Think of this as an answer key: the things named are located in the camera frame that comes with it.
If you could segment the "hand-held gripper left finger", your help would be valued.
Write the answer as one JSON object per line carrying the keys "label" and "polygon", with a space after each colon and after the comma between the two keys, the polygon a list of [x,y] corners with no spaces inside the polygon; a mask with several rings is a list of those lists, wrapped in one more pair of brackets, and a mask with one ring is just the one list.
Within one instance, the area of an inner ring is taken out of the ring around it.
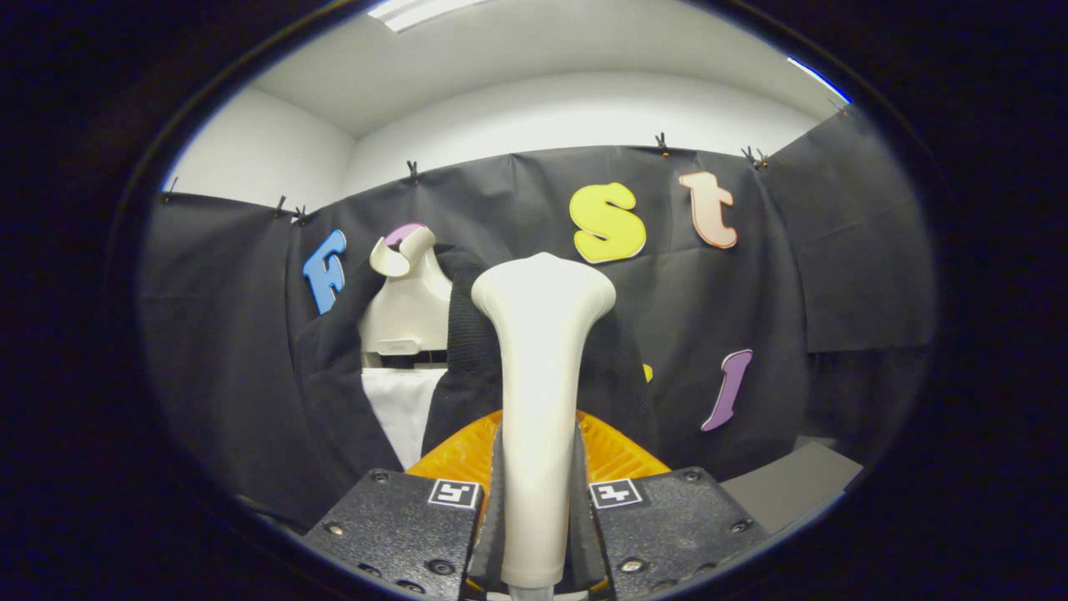
{"label": "hand-held gripper left finger", "polygon": [[407,471],[371,469],[304,543],[347,569],[441,600],[485,600],[471,578],[491,499],[501,412],[451,434]]}

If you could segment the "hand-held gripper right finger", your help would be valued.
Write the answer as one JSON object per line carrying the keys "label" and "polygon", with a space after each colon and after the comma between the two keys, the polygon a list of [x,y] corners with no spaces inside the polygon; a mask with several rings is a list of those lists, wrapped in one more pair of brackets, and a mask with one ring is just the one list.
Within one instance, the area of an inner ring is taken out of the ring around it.
{"label": "hand-held gripper right finger", "polygon": [[698,466],[670,469],[603,420],[577,414],[571,587],[637,600],[706,578],[769,533]]}

